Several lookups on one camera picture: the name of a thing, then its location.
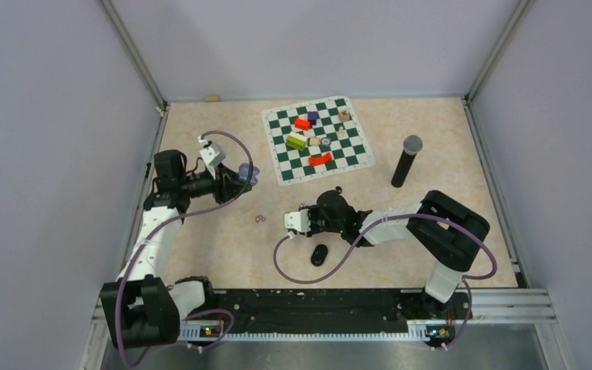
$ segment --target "wooden table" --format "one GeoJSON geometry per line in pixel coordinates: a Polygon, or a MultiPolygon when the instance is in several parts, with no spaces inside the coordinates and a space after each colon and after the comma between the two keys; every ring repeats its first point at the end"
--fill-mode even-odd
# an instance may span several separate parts
{"type": "MultiPolygon", "coordinates": [[[[489,189],[459,98],[352,99],[373,149],[376,165],[368,169],[281,187],[273,173],[270,150],[260,113],[297,101],[174,103],[170,107],[161,149],[178,149],[196,163],[197,136],[208,130],[227,131],[242,140],[261,169],[259,184],[228,207],[188,219],[180,229],[163,277],[167,284],[179,278],[205,275],[215,288],[295,288],[274,269],[275,244],[285,235],[283,215],[298,205],[314,204],[337,185],[356,210],[387,210],[418,203],[429,190],[441,190],[485,217],[491,224],[486,244],[496,255],[498,273],[477,287],[515,287],[516,279],[496,218],[489,189]],[[400,189],[389,183],[411,134],[423,140],[423,151],[400,189]],[[256,223],[262,214],[265,222],[256,223]]],[[[227,153],[231,169],[247,162],[244,152],[222,136],[212,136],[227,153]]],[[[192,201],[190,211],[215,205],[212,196],[192,201]]],[[[348,249],[335,234],[296,237],[283,245],[278,261],[294,278],[310,280],[330,271],[348,249]],[[326,244],[325,263],[315,267],[310,256],[317,244],[326,244]]],[[[420,288],[434,264],[432,255],[417,241],[394,241],[357,248],[346,264],[330,277],[306,288],[420,288]]],[[[480,252],[471,274],[484,274],[489,259],[480,252]]]]}

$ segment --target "checkered mat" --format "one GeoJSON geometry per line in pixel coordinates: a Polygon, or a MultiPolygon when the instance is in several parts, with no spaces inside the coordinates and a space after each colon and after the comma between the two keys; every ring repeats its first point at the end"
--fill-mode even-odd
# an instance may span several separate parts
{"type": "Polygon", "coordinates": [[[353,106],[346,96],[331,96],[265,110],[262,112],[262,120],[267,132],[271,156],[274,159],[277,181],[282,186],[359,170],[375,164],[371,147],[368,145],[353,106]],[[351,119],[342,123],[338,114],[344,109],[351,114],[351,119]],[[307,132],[296,129],[294,121],[297,118],[307,119],[308,112],[318,112],[316,124],[307,132]],[[342,127],[346,135],[338,138],[337,132],[342,127]],[[294,149],[285,143],[292,131],[308,137],[316,136],[320,139],[327,137],[331,141],[330,146],[308,146],[305,150],[294,149]],[[326,152],[332,153],[332,162],[322,166],[309,165],[310,156],[320,156],[326,152]]]}

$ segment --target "white wall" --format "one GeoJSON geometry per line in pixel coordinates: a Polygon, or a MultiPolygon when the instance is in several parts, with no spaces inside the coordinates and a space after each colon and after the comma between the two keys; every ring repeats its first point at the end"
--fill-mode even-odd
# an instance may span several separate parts
{"type": "Polygon", "coordinates": [[[527,273],[592,368],[592,2],[537,1],[476,111],[527,273]]]}
{"type": "Polygon", "coordinates": [[[74,369],[157,128],[96,1],[0,1],[0,369],[74,369]]]}
{"type": "Polygon", "coordinates": [[[168,100],[466,93],[517,0],[115,0],[168,100]]]}

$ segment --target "red block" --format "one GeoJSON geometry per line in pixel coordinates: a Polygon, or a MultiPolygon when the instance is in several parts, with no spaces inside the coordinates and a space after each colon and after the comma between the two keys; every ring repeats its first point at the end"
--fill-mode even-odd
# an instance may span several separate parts
{"type": "Polygon", "coordinates": [[[306,120],[304,120],[304,119],[300,119],[300,118],[297,118],[297,119],[294,121],[294,126],[295,126],[297,129],[301,129],[301,130],[306,130],[306,129],[307,129],[307,130],[309,130],[309,129],[310,129],[310,127],[311,127],[311,125],[310,125],[310,121],[306,121],[306,120]]]}
{"type": "Polygon", "coordinates": [[[324,156],[317,156],[317,157],[310,157],[310,166],[318,166],[320,164],[326,164],[328,162],[332,162],[332,154],[327,152],[324,156]]]}

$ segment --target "white square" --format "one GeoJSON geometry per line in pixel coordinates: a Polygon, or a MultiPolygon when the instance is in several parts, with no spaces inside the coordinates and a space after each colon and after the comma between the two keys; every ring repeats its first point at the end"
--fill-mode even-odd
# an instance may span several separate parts
{"type": "Polygon", "coordinates": [[[291,164],[289,162],[280,162],[280,171],[291,170],[291,164]]]}
{"type": "Polygon", "coordinates": [[[335,163],[337,164],[337,168],[344,168],[348,166],[348,161],[345,158],[335,160],[335,163]]]}
{"type": "Polygon", "coordinates": [[[294,168],[291,172],[294,174],[295,179],[305,176],[305,170],[303,170],[302,167],[301,168],[294,168]]]}
{"type": "Polygon", "coordinates": [[[284,143],[276,144],[275,149],[276,149],[276,153],[284,153],[287,151],[287,145],[284,143]]]}
{"type": "Polygon", "coordinates": [[[301,156],[301,154],[298,153],[298,150],[290,150],[287,152],[287,157],[290,160],[295,160],[297,158],[299,158],[301,156]]]}
{"type": "Polygon", "coordinates": [[[357,157],[359,163],[367,163],[368,162],[368,156],[366,155],[366,153],[358,154],[356,157],[357,157]]]}

